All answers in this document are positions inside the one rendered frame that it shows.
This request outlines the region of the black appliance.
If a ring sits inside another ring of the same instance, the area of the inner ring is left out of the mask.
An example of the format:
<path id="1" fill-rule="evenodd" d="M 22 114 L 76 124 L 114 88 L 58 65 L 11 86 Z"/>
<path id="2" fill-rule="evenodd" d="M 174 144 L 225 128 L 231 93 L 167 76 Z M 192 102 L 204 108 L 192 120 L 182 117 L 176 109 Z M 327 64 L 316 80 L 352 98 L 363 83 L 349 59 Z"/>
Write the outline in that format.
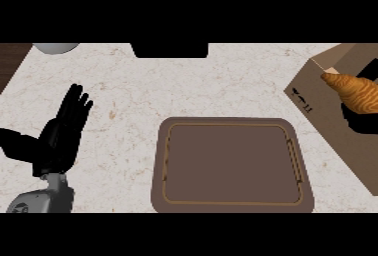
<path id="1" fill-rule="evenodd" d="M 207 43 L 132 43 L 138 58 L 205 58 Z"/>

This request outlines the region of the brown cardboard box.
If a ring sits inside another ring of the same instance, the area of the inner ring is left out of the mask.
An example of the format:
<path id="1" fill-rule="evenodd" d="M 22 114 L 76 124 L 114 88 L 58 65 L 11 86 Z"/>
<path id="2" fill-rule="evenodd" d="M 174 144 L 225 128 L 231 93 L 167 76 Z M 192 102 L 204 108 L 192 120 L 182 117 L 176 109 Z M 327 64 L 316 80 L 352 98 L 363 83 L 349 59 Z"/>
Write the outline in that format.
<path id="1" fill-rule="evenodd" d="M 378 43 L 341 43 L 307 60 L 285 94 L 371 194 L 378 196 L 378 135 L 359 134 L 350 129 L 340 97 L 321 79 L 324 72 L 356 76 L 374 59 L 378 59 Z"/>

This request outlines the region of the brown rectangular tray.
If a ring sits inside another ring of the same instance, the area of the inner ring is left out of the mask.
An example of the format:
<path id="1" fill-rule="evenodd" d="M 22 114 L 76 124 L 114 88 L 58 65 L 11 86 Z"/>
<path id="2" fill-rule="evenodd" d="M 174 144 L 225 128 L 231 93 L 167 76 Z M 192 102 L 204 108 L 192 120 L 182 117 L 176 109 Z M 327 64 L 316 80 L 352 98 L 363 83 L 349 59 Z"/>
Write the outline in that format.
<path id="1" fill-rule="evenodd" d="M 158 130 L 151 203 L 163 213 L 312 212 L 315 198 L 290 122 L 167 118 Z"/>

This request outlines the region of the golden brown croissant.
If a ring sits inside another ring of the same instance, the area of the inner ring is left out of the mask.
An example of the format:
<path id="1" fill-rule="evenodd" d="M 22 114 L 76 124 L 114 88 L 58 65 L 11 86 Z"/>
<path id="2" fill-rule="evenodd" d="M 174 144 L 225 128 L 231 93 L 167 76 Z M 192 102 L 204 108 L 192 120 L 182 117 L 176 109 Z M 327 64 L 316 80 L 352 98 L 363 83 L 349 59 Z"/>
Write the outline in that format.
<path id="1" fill-rule="evenodd" d="M 324 73 L 327 85 L 338 93 L 341 102 L 358 114 L 378 113 L 378 84 L 347 74 Z"/>

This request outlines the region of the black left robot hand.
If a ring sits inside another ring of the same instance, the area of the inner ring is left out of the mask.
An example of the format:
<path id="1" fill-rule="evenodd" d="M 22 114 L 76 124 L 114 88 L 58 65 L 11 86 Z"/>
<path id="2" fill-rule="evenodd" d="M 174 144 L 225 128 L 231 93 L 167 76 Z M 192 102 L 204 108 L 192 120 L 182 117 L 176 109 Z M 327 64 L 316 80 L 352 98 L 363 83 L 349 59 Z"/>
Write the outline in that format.
<path id="1" fill-rule="evenodd" d="M 0 149 L 8 158 L 33 164 L 33 176 L 64 174 L 77 158 L 81 131 L 93 101 L 83 86 L 73 84 L 56 117 L 47 122 L 37 138 L 0 128 Z"/>

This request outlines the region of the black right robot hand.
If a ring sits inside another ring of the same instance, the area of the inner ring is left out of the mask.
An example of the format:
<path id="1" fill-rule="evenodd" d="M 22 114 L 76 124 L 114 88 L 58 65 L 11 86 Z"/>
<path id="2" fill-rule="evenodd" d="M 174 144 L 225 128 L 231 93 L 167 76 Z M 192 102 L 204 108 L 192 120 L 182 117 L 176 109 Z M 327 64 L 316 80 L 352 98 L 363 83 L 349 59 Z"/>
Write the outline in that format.
<path id="1" fill-rule="evenodd" d="M 358 74 L 359 78 L 372 81 L 378 79 L 378 59 L 374 59 Z M 343 117 L 347 120 L 350 129 L 360 134 L 378 135 L 378 113 L 358 114 L 346 105 L 341 105 Z"/>

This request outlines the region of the dark brown wooden panel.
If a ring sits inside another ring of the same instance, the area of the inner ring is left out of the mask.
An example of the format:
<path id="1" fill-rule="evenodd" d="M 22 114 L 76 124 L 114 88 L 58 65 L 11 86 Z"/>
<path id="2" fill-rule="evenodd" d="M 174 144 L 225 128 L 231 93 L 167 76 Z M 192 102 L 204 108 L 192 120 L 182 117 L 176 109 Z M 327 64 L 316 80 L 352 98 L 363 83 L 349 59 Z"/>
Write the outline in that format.
<path id="1" fill-rule="evenodd" d="M 0 93 L 8 86 L 31 47 L 31 43 L 0 43 Z"/>

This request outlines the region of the grey round bowl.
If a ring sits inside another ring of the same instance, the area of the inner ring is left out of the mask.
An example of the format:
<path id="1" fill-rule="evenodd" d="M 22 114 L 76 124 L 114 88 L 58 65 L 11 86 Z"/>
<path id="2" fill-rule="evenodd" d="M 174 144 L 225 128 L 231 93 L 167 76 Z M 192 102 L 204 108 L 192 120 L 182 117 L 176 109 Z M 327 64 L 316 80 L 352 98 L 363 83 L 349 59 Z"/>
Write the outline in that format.
<path id="1" fill-rule="evenodd" d="M 56 55 L 70 52 L 78 43 L 34 43 L 34 46 L 45 54 Z"/>

